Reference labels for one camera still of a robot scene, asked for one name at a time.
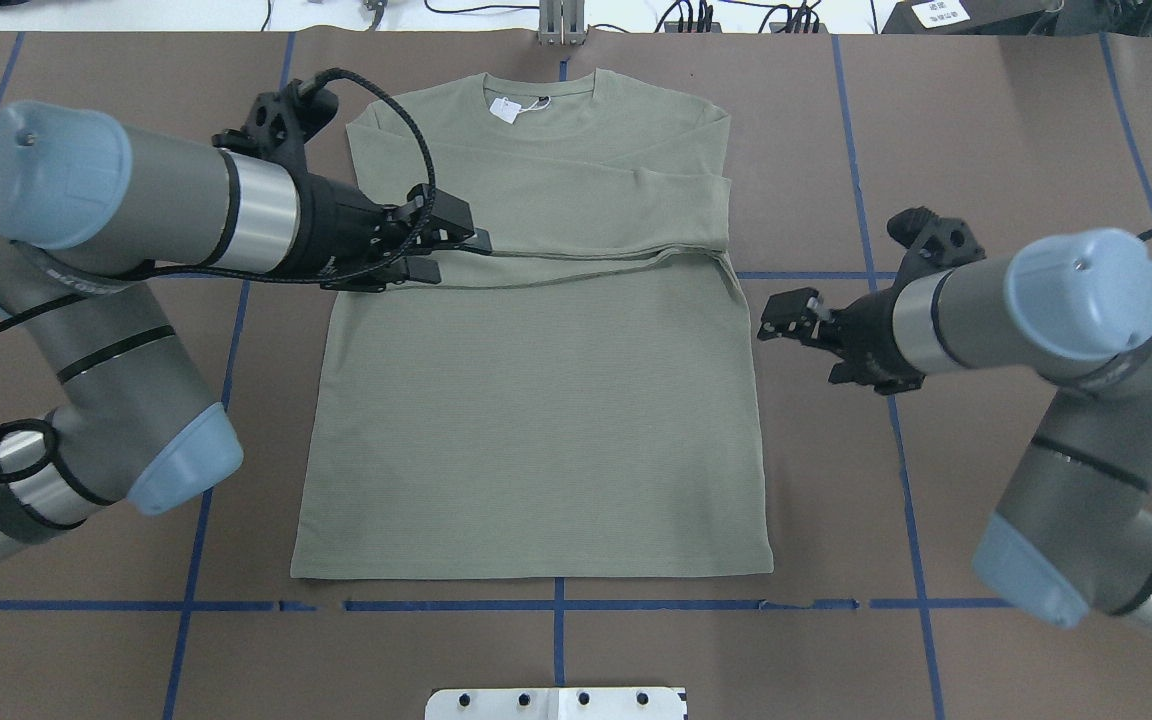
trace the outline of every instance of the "price tag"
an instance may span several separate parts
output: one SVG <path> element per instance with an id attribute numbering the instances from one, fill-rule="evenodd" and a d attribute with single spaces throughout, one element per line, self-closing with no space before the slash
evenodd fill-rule
<path id="1" fill-rule="evenodd" d="M 518 113 L 522 112 L 522 105 L 509 100 L 508 97 L 498 97 L 492 101 L 492 106 L 488 108 L 495 118 L 502 119 L 505 122 L 513 124 L 513 120 L 518 118 Z"/>
<path id="2" fill-rule="evenodd" d="M 915 5 L 911 9 L 925 28 L 950 26 L 972 18 L 960 0 L 934 0 L 933 3 Z"/>

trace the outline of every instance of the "brown table surface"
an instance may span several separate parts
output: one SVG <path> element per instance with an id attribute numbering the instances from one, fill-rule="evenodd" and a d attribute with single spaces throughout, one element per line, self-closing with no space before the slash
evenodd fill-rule
<path id="1" fill-rule="evenodd" d="M 993 255 L 1152 225 L 1152 40 L 1120 37 L 0 35 L 0 108 L 33 97 L 206 141 L 331 65 L 392 92 L 600 67 L 723 106 L 755 313 L 801 285 L 844 305 L 890 281 L 882 228 L 905 206 L 965 218 Z M 339 94 L 310 162 L 353 181 L 344 120 L 370 97 Z M 554 684 L 681 685 L 692 719 L 1152 717 L 1152 639 L 1102 616 L 1049 628 L 970 569 L 1051 397 L 1026 370 L 888 402 L 828 386 L 826 354 L 757 344 L 770 575 L 316 583 L 288 562 L 332 296 L 222 279 L 156 295 L 247 462 L 207 500 L 119 505 L 0 564 L 0 717 L 415 719 L 434 688 Z M 59 402 L 24 333 L 0 338 L 0 420 Z"/>

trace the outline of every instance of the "olive green shirt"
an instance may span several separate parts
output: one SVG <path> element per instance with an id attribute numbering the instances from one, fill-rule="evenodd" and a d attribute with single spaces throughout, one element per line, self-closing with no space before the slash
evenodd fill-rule
<path id="1" fill-rule="evenodd" d="M 727 114 L 607 70 L 397 100 L 494 253 L 338 296 L 293 577 L 771 571 Z M 388 106 L 348 135 L 372 199 L 424 182 Z"/>

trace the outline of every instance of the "white tag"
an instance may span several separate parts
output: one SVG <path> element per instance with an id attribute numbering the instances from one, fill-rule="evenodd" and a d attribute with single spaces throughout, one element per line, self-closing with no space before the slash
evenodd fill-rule
<path id="1" fill-rule="evenodd" d="M 915 5 L 911 9 L 925 28 L 950 26 L 972 18 L 958 0 L 935 0 L 933 3 Z"/>
<path id="2" fill-rule="evenodd" d="M 509 100 L 508 97 L 498 97 L 492 101 L 492 108 L 488 109 L 492 111 L 492 114 L 495 115 L 495 118 L 500 118 L 505 122 L 513 124 L 513 120 L 515 120 L 522 111 L 522 105 L 515 103 L 514 100 Z"/>

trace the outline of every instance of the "metal bracket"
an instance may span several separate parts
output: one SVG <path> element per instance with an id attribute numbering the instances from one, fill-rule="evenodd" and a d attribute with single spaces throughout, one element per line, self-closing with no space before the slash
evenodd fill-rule
<path id="1" fill-rule="evenodd" d="M 540 0 L 540 45 L 584 45 L 585 35 L 585 0 Z"/>
<path id="2" fill-rule="evenodd" d="M 684 688 L 444 689 L 425 720 L 685 720 Z"/>

